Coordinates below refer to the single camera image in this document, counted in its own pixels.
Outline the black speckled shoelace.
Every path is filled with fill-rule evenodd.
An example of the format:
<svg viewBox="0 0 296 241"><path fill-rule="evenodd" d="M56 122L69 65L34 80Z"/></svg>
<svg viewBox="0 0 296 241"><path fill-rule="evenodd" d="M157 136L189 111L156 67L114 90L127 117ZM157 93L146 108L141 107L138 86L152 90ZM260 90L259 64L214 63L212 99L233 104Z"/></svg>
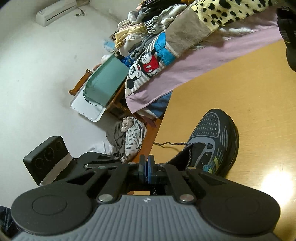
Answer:
<svg viewBox="0 0 296 241"><path fill-rule="evenodd" d="M192 162L192 145L186 143L153 143L150 155L156 164L169 164L184 171Z"/></svg>

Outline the black sneaker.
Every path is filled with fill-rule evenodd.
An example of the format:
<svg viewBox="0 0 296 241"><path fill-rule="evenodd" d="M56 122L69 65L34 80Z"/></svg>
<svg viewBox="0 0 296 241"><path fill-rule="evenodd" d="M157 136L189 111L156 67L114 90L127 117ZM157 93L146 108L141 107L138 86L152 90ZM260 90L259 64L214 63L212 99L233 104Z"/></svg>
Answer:
<svg viewBox="0 0 296 241"><path fill-rule="evenodd" d="M232 118L220 109L209 110L193 130L184 149L168 164L179 171L189 167L225 177L239 150L239 133Z"/></svg>
<svg viewBox="0 0 296 241"><path fill-rule="evenodd" d="M286 45L286 57L290 68L295 71L295 11L287 6L277 8L277 25Z"/></svg>

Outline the laundry pile on floor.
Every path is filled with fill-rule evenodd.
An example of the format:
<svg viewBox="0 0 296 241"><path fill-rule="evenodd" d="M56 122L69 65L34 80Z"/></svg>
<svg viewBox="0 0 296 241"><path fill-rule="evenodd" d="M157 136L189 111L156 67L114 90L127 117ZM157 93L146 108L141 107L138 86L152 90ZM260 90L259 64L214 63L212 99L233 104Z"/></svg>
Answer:
<svg viewBox="0 0 296 241"><path fill-rule="evenodd" d="M147 129L140 120L128 116L106 131L106 138L113 146L112 154L121 163L130 162L142 148Z"/></svg>

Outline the wooden side table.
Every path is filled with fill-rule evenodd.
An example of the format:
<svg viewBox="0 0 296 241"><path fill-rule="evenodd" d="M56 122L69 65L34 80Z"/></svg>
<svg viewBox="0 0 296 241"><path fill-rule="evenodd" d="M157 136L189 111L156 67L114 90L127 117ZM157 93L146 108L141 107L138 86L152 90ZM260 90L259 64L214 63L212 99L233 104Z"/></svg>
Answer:
<svg viewBox="0 0 296 241"><path fill-rule="evenodd" d="M92 122L98 122L104 113L110 113L116 118L134 116L125 101L125 78L110 71L86 70L77 84L69 90L73 96L70 107Z"/></svg>

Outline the teal storage bin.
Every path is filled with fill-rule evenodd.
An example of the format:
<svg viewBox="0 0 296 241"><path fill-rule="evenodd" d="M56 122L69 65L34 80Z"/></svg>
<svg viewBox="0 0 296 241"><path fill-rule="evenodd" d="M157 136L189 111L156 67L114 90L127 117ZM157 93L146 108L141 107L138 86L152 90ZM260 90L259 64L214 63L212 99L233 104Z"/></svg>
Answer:
<svg viewBox="0 0 296 241"><path fill-rule="evenodd" d="M110 55L88 79L83 90L85 100L93 105L107 107L126 79L128 70L114 54Z"/></svg>

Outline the white air conditioner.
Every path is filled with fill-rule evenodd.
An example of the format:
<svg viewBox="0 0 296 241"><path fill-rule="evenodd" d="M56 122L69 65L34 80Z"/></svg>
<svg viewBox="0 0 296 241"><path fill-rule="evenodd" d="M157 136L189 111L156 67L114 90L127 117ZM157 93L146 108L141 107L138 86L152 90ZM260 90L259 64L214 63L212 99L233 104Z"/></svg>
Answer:
<svg viewBox="0 0 296 241"><path fill-rule="evenodd" d="M73 11L76 8L77 2L73 1L58 1L43 10L36 13L36 22L40 26L47 26L65 14Z"/></svg>

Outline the folded grey striped clothes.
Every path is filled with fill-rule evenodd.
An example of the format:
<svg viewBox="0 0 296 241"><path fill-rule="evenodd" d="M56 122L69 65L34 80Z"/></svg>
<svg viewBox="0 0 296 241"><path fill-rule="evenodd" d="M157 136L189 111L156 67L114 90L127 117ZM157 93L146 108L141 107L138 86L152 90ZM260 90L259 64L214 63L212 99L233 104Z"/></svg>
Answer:
<svg viewBox="0 0 296 241"><path fill-rule="evenodd" d="M186 4L174 4L163 10L158 16L144 23L148 34L159 34L164 31L187 8Z"/></svg>

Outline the cartoon patchwork blanket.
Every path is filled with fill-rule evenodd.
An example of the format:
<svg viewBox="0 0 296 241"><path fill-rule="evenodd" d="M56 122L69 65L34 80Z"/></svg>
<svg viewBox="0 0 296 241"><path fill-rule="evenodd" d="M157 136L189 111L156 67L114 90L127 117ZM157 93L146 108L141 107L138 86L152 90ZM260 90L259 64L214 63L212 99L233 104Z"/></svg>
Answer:
<svg viewBox="0 0 296 241"><path fill-rule="evenodd" d="M155 37L129 69L125 96L139 90L194 45L219 28L278 4L278 1L194 1Z"/></svg>

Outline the purple bed sheet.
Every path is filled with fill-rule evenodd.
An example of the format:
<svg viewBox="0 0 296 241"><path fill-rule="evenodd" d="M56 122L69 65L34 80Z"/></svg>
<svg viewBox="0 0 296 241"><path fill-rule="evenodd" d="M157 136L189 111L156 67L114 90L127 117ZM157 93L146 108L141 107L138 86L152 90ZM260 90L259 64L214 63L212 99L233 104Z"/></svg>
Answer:
<svg viewBox="0 0 296 241"><path fill-rule="evenodd" d="M139 90L129 95L126 103L130 111L135 113L189 80L281 39L275 7L229 25L224 32L228 33L238 26L248 33L207 43L199 50L188 50Z"/></svg>

